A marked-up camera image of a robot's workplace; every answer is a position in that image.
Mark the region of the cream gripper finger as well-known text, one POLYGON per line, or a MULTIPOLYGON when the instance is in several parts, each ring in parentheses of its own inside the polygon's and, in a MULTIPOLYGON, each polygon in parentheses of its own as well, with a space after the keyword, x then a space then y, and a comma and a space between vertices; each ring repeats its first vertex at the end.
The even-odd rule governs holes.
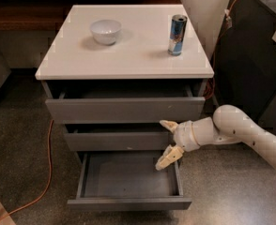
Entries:
POLYGON ((176 128, 178 127, 178 123, 175 121, 160 120, 160 124, 172 133, 174 133, 176 131, 176 128))
POLYGON ((155 165, 156 170, 160 171, 167 168, 169 165, 182 158, 183 154, 184 150, 180 146, 168 145, 155 165))

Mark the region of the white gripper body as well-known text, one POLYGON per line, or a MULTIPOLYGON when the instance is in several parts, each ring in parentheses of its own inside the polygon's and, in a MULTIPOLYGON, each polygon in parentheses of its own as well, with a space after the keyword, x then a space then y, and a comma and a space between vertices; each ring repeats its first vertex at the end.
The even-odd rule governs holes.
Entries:
POLYGON ((195 140, 192 132, 192 121, 180 123, 176 127, 174 141, 176 145, 182 148, 185 152, 191 152, 200 148, 200 145, 195 140))

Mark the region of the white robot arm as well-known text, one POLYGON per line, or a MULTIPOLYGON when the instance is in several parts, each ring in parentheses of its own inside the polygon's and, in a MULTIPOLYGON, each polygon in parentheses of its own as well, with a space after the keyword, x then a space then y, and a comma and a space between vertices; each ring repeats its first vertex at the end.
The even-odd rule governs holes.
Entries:
POLYGON ((276 136, 259 127, 244 111, 222 105, 213 117, 178 124, 160 120, 160 124, 173 134, 175 145, 168 145, 155 168, 160 171, 182 158, 185 152, 204 145, 245 143, 276 170, 276 136))

